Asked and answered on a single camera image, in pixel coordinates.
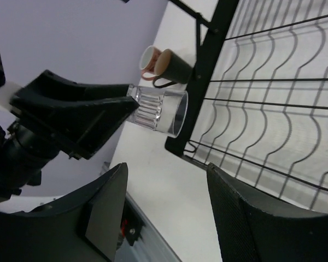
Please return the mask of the clear glass cup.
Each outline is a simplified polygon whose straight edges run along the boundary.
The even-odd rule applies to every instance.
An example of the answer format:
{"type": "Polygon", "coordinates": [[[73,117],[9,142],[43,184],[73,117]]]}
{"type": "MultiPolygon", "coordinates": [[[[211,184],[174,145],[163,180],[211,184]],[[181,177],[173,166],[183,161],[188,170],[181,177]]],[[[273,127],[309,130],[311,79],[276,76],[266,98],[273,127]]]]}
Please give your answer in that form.
{"type": "Polygon", "coordinates": [[[127,95],[138,103],[129,122],[172,138],[179,135],[188,109],[187,91],[129,85],[127,95]]]}

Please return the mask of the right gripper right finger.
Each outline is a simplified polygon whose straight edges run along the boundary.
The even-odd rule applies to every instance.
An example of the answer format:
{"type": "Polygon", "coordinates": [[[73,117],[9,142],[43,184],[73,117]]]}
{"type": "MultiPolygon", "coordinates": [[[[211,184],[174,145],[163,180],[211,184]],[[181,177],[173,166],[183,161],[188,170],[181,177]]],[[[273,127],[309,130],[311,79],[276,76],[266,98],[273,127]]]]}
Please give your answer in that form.
{"type": "Polygon", "coordinates": [[[223,261],[328,261],[328,214],[278,200],[207,167],[223,261]]]}

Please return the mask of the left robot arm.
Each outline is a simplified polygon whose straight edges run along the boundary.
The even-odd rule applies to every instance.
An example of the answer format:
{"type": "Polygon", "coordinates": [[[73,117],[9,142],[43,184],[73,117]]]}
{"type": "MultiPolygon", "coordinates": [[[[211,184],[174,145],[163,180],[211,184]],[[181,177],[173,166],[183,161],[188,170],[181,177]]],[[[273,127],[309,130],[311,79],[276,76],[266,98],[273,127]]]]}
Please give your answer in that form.
{"type": "Polygon", "coordinates": [[[42,168],[60,152],[90,159],[139,105],[129,84],[80,84],[45,70],[21,87],[0,73],[0,109],[15,116],[0,126],[0,203],[38,186],[42,168]]]}

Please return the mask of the black mug brown interior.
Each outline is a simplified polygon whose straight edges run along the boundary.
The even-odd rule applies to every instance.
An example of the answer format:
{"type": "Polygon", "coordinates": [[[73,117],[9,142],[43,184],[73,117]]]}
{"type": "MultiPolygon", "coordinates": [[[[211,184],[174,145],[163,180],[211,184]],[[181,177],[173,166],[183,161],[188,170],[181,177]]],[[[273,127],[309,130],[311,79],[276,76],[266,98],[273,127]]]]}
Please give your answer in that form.
{"type": "Polygon", "coordinates": [[[165,88],[175,84],[187,84],[192,70],[192,66],[171,49],[165,49],[161,55],[159,55],[154,66],[155,78],[152,81],[153,86],[155,88],[165,88]],[[165,79],[169,82],[158,85],[156,82],[159,79],[165,79]]]}

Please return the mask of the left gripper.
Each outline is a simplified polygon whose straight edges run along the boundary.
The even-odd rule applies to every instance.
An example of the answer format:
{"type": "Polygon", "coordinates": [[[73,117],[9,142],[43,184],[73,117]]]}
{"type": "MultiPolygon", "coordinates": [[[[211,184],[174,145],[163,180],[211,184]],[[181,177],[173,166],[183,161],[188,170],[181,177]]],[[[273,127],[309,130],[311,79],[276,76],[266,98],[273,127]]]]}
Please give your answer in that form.
{"type": "Polygon", "coordinates": [[[10,103],[21,125],[71,158],[90,159],[139,107],[126,96],[129,86],[82,84],[45,70],[10,103]]]}

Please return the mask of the aluminium mounting rail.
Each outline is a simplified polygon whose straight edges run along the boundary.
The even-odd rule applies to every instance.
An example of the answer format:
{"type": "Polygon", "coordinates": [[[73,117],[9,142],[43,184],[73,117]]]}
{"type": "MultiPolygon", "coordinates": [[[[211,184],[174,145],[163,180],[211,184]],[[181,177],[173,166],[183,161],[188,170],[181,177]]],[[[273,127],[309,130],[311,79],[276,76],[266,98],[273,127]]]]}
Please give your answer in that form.
{"type": "Polygon", "coordinates": [[[140,214],[144,225],[140,231],[139,239],[130,246],[124,240],[122,246],[116,251],[115,261],[181,261],[176,252],[155,228],[141,208],[136,204],[129,193],[126,199],[140,214]]]}

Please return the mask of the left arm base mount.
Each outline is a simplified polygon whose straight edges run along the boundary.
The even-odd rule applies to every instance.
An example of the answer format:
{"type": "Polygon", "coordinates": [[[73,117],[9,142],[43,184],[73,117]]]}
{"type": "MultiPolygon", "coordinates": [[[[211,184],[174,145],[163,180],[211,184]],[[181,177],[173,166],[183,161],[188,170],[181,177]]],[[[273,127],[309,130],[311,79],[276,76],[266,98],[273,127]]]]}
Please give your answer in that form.
{"type": "Polygon", "coordinates": [[[127,240],[130,246],[133,246],[134,243],[139,239],[140,231],[143,225],[144,222],[140,214],[126,199],[122,212],[120,232],[116,249],[118,250],[122,246],[124,240],[127,240]]]}

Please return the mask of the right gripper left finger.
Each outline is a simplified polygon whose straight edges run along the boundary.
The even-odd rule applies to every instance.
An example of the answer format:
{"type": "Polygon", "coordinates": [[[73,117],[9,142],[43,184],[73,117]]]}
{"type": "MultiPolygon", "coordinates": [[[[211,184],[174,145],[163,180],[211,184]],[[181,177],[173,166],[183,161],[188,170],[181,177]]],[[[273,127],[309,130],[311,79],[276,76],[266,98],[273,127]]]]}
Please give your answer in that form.
{"type": "Polygon", "coordinates": [[[0,212],[0,261],[113,261],[128,167],[31,212],[0,212]]]}

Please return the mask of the pink mug white interior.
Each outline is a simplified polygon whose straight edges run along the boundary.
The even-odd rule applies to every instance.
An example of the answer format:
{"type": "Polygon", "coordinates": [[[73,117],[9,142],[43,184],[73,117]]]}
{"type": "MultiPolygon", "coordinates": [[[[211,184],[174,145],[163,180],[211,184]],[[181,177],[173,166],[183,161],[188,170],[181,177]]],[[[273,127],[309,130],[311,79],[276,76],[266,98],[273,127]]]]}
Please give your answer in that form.
{"type": "Polygon", "coordinates": [[[141,78],[146,81],[152,81],[156,75],[154,73],[155,64],[158,57],[162,54],[162,51],[157,47],[150,45],[148,46],[139,61],[139,68],[141,72],[141,78]]]}

